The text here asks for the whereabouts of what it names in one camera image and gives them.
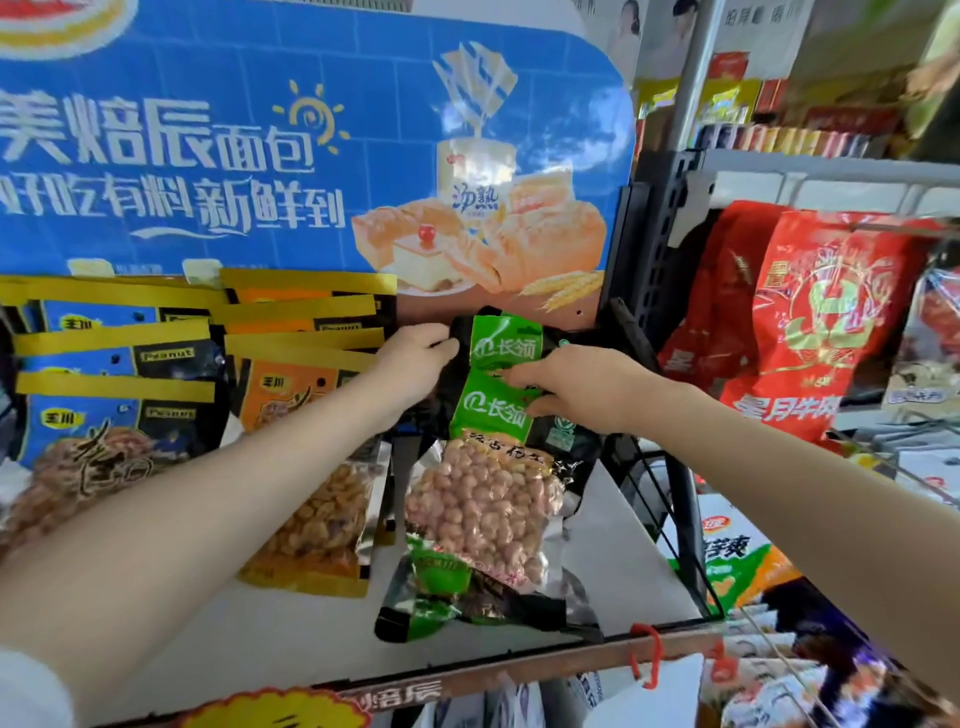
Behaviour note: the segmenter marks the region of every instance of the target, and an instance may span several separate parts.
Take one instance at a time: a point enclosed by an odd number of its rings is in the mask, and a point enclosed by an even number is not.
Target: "red snack bag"
[[[723,403],[807,442],[821,440],[854,367],[897,323],[903,276],[924,255],[907,234],[852,231],[862,222],[900,223],[867,213],[783,213],[754,297],[756,371],[727,382]]]
[[[686,316],[667,339],[660,351],[660,367],[671,379],[696,384],[705,388],[698,371],[701,357],[706,352],[710,335],[713,300],[713,276],[717,257],[724,247],[728,231],[739,218],[757,203],[736,200],[721,213],[707,238],[700,256],[697,273],[690,288]]]
[[[696,376],[700,388],[714,397],[744,369],[756,371],[751,317],[756,282],[777,222],[788,209],[745,203],[727,230],[714,267],[709,341]]]

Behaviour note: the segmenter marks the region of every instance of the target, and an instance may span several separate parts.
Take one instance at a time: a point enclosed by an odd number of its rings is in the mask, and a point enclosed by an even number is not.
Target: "sun logo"
[[[300,96],[300,87],[297,85],[297,82],[291,79],[289,83],[290,90],[293,91],[296,96]],[[340,150],[329,142],[334,136],[339,136],[341,139],[350,138],[349,132],[336,131],[337,124],[335,114],[343,111],[344,105],[337,104],[331,109],[326,104],[326,101],[324,101],[323,84],[314,86],[313,91],[314,96],[300,96],[300,98],[290,105],[289,109],[285,109],[282,106],[274,106],[274,112],[286,116],[287,121],[292,127],[304,126],[309,129],[319,130],[320,134],[317,136],[317,146],[326,147],[326,150],[331,155],[339,155]]]

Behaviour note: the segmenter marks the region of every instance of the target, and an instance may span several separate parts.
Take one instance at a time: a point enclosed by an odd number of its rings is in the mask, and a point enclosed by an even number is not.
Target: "cherry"
[[[421,225],[418,235],[420,236],[420,242],[423,244],[423,249],[432,251],[433,241],[437,238],[437,229],[432,225]]]

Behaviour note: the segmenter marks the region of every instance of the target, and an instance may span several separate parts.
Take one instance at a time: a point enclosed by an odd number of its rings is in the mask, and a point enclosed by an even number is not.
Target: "blue poster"
[[[634,149],[552,31],[269,0],[0,2],[0,273],[379,271],[588,325]]]

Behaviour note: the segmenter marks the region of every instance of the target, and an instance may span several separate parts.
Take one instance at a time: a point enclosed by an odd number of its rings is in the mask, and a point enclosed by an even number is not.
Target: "metal pole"
[[[693,123],[700,106],[700,94],[707,79],[710,59],[713,57],[713,44],[723,23],[724,5],[725,0],[700,0],[697,22],[693,26],[690,49],[686,52],[684,71],[677,89],[673,122],[670,125],[670,134],[666,137],[668,151],[685,150],[693,131]]]

